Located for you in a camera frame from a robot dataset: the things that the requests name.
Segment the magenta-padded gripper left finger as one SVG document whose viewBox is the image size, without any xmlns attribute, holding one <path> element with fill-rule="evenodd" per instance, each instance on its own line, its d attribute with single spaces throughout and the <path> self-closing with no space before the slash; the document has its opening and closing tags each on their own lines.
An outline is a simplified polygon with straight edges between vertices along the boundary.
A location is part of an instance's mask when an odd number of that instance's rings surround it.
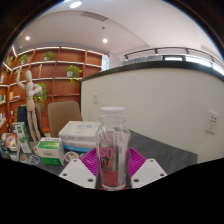
<svg viewBox="0 0 224 224">
<path fill-rule="evenodd" d="M 72 159 L 60 173 L 60 177 L 80 187 L 94 189 L 98 175 L 98 159 L 95 149 L 81 159 Z"/>
</svg>

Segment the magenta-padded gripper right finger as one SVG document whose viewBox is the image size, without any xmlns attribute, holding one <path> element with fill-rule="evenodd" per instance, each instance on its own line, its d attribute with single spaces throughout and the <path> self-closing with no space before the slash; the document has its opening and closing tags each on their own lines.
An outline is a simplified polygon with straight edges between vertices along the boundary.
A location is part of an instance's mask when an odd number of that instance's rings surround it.
<svg viewBox="0 0 224 224">
<path fill-rule="evenodd" d="M 131 188 L 141 188 L 166 176 L 155 159 L 146 159 L 133 148 L 129 149 L 128 171 Z"/>
</svg>

